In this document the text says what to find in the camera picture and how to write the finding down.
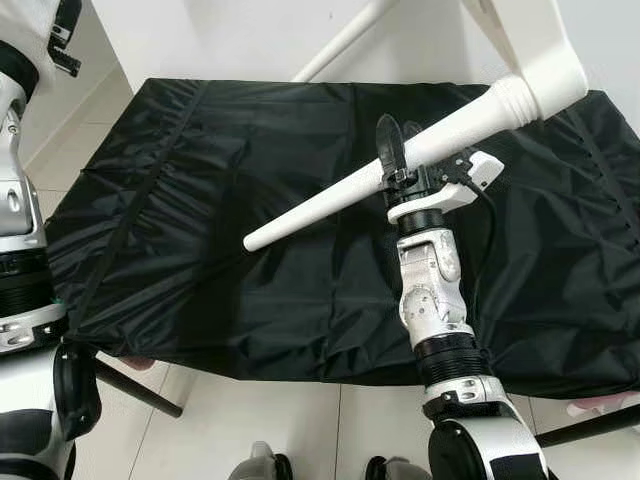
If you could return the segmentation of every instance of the white wall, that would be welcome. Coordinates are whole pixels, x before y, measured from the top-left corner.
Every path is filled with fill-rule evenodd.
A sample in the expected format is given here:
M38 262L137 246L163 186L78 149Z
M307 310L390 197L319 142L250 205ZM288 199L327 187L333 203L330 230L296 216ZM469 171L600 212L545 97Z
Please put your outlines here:
M134 90L147 77L289 80L366 0L94 0ZM640 3L559 0L590 77L640 132ZM489 83L506 68L454 0L401 0L317 80Z
M84 0L67 53L82 61L77 78L56 70L50 91L36 93L22 121L20 160L29 163L85 98L117 65L117 59L89 0Z

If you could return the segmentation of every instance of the black cloth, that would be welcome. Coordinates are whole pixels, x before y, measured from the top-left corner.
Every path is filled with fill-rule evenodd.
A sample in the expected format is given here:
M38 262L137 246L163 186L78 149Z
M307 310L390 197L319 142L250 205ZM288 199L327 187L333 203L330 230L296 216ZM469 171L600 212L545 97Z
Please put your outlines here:
M241 379L419 383L381 194L257 253L256 227L375 158L383 113L426 127L452 84L148 80L47 224L70 338ZM474 328L514 393L639 387L640 142L602 92L483 141L497 245ZM471 298L481 202L448 215Z

